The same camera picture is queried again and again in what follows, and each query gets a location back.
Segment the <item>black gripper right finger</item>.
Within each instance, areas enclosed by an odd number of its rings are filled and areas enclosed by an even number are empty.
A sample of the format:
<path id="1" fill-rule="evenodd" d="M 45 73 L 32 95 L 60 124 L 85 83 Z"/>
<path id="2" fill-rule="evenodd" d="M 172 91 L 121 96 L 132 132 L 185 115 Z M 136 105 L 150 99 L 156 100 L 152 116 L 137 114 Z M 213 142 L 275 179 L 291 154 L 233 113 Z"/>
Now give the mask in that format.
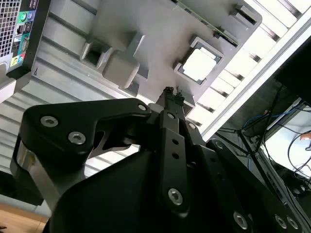
<path id="1" fill-rule="evenodd" d="M 205 142 L 184 116 L 184 97 L 174 97 L 186 141 L 190 211 L 177 222 L 180 233 L 299 233 L 302 226 L 264 182 L 218 139 Z"/>

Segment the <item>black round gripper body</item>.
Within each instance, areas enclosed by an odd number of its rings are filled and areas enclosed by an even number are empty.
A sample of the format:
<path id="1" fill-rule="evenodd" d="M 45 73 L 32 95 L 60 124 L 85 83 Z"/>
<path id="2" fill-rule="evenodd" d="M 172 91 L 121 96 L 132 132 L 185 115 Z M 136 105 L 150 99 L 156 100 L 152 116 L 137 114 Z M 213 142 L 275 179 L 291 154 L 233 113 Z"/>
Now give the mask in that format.
<path id="1" fill-rule="evenodd" d="M 188 165 L 136 153 L 76 184 L 59 200 L 49 233 L 179 233 L 190 211 Z"/>

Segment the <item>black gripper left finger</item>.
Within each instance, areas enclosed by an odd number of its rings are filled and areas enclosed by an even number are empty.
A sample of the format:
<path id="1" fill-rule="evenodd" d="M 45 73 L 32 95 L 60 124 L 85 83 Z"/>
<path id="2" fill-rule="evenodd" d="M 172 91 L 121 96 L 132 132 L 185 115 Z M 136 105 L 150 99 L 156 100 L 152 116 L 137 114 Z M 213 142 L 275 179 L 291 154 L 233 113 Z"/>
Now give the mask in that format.
<path id="1" fill-rule="evenodd" d="M 172 87 L 155 104 L 114 99 L 33 106 L 22 117 L 11 162 L 14 175 L 54 211 L 73 186 L 140 152 L 186 166 L 185 138 Z"/>

